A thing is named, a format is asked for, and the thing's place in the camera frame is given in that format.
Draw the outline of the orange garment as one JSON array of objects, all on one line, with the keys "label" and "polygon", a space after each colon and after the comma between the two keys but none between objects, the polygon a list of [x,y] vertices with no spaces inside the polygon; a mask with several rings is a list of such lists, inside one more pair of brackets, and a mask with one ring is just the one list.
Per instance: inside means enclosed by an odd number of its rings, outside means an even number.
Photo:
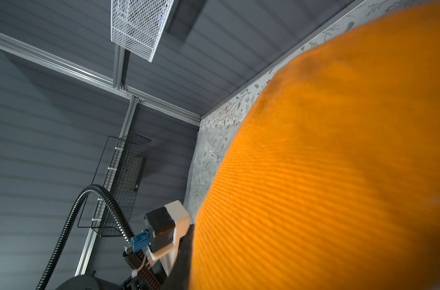
[{"label": "orange garment", "polygon": [[198,211],[189,287],[440,288],[440,1],[277,72]]}]

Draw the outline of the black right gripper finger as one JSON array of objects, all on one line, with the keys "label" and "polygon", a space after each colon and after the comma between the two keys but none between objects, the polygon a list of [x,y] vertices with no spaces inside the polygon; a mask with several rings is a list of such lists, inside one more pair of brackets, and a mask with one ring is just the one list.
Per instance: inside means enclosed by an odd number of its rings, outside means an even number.
[{"label": "black right gripper finger", "polygon": [[195,225],[188,228],[187,234],[180,239],[175,264],[162,285],[162,290],[188,290],[192,264],[193,237]]}]

